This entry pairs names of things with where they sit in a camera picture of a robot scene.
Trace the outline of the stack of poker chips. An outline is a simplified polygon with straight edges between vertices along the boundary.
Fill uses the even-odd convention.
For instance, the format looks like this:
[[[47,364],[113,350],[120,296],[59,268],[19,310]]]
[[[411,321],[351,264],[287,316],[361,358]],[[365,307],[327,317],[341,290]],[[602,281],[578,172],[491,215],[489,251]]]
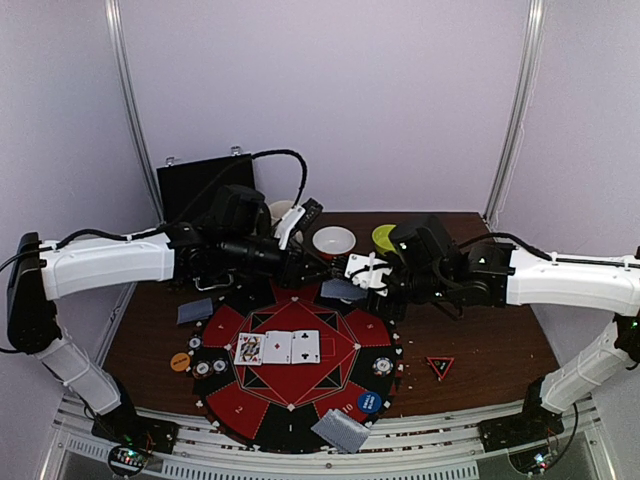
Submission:
[[[372,364],[372,372],[375,376],[386,377],[391,374],[394,363],[388,357],[378,357]]]

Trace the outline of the grey card deck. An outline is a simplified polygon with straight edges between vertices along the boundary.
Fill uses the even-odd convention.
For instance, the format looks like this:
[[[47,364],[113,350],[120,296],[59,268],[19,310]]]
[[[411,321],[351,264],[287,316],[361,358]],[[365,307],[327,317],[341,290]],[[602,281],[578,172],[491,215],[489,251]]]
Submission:
[[[349,281],[331,279],[321,284],[320,296],[327,299],[353,302],[365,299],[367,293]]]

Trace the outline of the ace of diamonds card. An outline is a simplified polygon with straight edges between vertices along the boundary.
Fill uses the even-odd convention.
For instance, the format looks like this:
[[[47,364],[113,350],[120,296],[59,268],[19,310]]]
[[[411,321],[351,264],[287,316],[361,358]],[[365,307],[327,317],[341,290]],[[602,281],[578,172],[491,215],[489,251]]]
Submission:
[[[293,333],[289,331],[267,331],[265,334],[263,364],[290,364]]]

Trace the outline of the ace of clubs card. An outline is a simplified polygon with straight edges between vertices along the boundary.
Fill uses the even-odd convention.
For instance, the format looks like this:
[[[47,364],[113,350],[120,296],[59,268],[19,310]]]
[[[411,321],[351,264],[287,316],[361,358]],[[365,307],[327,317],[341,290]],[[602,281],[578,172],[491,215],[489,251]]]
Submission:
[[[320,333],[318,330],[294,331],[291,340],[292,364],[319,364]]]

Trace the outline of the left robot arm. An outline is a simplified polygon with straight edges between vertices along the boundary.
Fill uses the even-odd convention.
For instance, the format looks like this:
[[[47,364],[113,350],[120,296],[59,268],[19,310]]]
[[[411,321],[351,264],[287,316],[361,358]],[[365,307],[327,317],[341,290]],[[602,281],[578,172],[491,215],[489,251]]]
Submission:
[[[218,189],[209,210],[129,235],[86,229],[63,240],[24,235],[7,260],[7,336],[18,353],[35,356],[104,419],[123,444],[144,424],[125,388],[80,350],[58,324],[56,301],[79,292],[139,282],[200,282],[224,272],[264,275],[297,288],[312,263],[295,236],[322,213],[314,199],[293,205],[273,223],[263,195],[251,188]]]

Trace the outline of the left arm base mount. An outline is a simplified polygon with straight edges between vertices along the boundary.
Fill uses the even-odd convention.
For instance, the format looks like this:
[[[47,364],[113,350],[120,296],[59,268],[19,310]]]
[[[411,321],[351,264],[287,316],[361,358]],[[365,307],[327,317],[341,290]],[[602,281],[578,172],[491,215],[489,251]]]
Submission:
[[[91,434],[135,450],[171,454],[179,431],[175,422],[144,417],[133,412],[98,415]]]

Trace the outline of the blue small blind button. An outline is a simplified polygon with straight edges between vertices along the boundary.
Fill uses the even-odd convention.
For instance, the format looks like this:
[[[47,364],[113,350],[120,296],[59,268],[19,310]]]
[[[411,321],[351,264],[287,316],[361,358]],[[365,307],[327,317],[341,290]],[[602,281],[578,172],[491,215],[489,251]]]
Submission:
[[[357,407],[365,414],[377,413],[382,407],[382,398],[376,392],[365,391],[358,396]]]

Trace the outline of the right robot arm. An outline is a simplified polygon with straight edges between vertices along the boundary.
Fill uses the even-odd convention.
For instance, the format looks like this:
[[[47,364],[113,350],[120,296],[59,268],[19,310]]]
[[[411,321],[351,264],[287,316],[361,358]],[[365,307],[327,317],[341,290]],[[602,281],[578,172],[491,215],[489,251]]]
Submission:
[[[576,357],[533,382],[513,419],[519,440],[535,440],[576,400],[621,370],[639,365],[639,257],[545,252],[491,232],[454,242],[434,215],[395,226],[398,261],[369,256],[351,280],[400,304],[465,306],[550,304],[612,313],[604,331]]]

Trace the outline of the queen of hearts card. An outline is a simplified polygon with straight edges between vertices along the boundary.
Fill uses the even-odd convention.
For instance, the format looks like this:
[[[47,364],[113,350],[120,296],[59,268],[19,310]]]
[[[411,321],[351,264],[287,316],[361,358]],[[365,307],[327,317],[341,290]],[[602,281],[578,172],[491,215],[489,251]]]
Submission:
[[[241,332],[236,344],[234,364],[238,366],[261,366],[265,338],[264,334]]]

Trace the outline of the orange big blind button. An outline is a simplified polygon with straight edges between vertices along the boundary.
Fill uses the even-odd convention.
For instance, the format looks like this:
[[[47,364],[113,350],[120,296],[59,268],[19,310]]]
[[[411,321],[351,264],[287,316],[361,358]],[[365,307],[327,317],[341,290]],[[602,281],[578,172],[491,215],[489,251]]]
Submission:
[[[191,366],[191,356],[185,352],[179,352],[172,356],[170,368],[174,372],[187,372]]]

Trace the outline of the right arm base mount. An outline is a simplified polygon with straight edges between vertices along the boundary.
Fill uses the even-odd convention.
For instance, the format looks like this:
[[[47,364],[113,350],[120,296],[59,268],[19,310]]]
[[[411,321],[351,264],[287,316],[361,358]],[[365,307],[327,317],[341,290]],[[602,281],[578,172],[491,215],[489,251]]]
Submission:
[[[549,433],[561,434],[564,424],[561,414],[535,409],[483,420],[478,429],[484,451],[493,452],[545,440]]]

